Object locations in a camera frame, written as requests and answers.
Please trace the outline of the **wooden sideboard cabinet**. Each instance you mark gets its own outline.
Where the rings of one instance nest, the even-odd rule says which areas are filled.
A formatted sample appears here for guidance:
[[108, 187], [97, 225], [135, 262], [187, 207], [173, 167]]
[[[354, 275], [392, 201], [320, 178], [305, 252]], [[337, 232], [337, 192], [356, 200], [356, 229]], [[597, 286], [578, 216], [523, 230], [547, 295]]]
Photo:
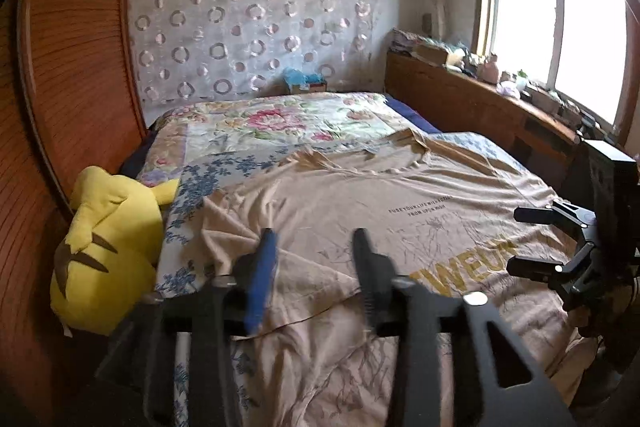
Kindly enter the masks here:
[[417, 58], [386, 55], [385, 89], [443, 132], [475, 132], [560, 188], [577, 135], [541, 109], [495, 87]]

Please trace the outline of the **blue floral white bedsheet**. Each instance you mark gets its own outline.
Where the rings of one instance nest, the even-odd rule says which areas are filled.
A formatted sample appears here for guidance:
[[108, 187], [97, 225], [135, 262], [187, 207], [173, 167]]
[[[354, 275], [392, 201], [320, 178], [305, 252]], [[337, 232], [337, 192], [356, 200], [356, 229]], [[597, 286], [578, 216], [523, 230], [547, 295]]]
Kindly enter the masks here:
[[393, 346], [369, 341], [350, 238], [365, 228], [412, 271], [442, 263], [460, 294], [458, 257], [480, 244], [502, 263], [506, 208], [539, 180], [475, 133], [405, 129], [354, 143], [268, 146], [186, 166], [171, 206], [156, 288], [166, 298], [199, 291], [227, 257], [278, 238], [273, 290], [259, 329], [231, 346], [232, 388], [249, 426], [376, 421], [390, 385]]

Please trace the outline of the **pink floral quilt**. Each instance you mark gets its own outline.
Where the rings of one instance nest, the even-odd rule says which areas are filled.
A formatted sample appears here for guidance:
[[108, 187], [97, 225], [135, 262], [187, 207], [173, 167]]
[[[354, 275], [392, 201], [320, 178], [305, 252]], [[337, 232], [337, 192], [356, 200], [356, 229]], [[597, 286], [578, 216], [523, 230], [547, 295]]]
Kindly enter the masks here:
[[416, 125], [393, 110], [381, 93], [314, 92], [202, 102], [158, 118], [157, 135], [138, 180], [155, 186], [176, 179], [183, 167], [206, 155], [355, 142], [406, 128]]

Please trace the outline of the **pink bottle on sideboard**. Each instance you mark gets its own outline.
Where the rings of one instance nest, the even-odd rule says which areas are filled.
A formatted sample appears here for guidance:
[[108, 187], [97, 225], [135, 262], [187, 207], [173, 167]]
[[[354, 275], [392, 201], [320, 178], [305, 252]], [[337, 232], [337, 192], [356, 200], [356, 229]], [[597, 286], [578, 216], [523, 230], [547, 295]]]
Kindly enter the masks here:
[[498, 56], [489, 54], [484, 63], [478, 65], [477, 77], [483, 82], [497, 86], [500, 79], [500, 70], [498, 69]]

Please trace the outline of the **dark blue blanket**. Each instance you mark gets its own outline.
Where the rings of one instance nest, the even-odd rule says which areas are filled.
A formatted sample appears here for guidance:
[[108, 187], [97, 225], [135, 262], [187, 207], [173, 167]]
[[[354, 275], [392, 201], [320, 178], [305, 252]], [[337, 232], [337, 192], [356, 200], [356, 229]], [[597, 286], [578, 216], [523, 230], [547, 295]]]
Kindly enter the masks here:
[[385, 98], [386, 104], [390, 106], [391, 109], [393, 109], [400, 116], [410, 121], [411, 124], [414, 124], [421, 131], [424, 131], [427, 134], [439, 133], [439, 130], [435, 126], [433, 126], [429, 121], [423, 118], [419, 113], [416, 113], [416, 111], [407, 104], [402, 103], [401, 101], [397, 100], [397, 98], [393, 98], [389, 94], [386, 94]]

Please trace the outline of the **yellow plush toy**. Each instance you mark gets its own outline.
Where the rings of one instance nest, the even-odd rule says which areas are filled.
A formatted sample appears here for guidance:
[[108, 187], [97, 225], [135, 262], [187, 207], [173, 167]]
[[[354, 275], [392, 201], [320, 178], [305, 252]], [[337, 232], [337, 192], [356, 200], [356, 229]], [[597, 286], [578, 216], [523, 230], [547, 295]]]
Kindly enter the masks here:
[[54, 254], [51, 309], [66, 332], [108, 336], [154, 288], [164, 238], [162, 210], [176, 179], [149, 187], [98, 166], [78, 174], [74, 217]]

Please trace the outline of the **blue tissue box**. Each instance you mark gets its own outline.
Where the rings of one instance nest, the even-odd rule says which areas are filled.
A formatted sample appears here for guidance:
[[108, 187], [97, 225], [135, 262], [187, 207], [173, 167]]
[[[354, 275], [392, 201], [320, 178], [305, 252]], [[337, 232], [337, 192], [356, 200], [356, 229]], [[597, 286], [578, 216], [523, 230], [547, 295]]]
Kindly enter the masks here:
[[326, 80], [320, 74], [305, 74], [298, 69], [287, 68], [283, 80], [288, 94], [306, 94], [326, 91]]

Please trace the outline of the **cardboard box on sideboard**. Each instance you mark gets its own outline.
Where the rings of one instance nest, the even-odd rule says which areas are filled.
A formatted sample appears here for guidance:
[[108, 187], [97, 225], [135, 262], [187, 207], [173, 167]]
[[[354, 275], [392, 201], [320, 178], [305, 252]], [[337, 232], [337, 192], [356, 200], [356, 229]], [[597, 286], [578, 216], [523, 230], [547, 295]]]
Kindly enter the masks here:
[[449, 51], [442, 46], [425, 43], [418, 44], [412, 53], [420, 60], [436, 66], [457, 66], [465, 57], [465, 52], [460, 48]]

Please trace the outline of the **wooden slatted wardrobe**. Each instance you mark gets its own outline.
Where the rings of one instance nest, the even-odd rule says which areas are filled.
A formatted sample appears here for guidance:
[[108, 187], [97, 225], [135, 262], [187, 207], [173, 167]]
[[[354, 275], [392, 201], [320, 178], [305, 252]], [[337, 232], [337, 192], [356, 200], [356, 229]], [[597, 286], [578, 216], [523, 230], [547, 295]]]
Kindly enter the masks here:
[[1, 0], [1, 421], [51, 426], [77, 358], [49, 307], [78, 173], [146, 135], [127, 0]]

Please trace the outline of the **window with brown frame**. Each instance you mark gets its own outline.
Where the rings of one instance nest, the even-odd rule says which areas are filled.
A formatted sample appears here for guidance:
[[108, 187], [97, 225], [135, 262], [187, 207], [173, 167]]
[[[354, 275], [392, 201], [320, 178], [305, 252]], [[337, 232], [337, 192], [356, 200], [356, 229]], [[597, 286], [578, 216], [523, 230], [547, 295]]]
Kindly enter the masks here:
[[473, 46], [625, 143], [639, 101], [632, 0], [476, 0]]

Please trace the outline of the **circle-patterned wall curtain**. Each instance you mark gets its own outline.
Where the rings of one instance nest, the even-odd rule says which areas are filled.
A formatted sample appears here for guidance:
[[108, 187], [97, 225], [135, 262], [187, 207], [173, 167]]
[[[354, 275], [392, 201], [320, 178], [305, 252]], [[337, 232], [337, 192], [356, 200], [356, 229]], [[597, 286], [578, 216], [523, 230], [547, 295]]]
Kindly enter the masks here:
[[380, 1], [129, 0], [141, 105], [276, 94], [289, 69], [335, 91], [374, 90]]

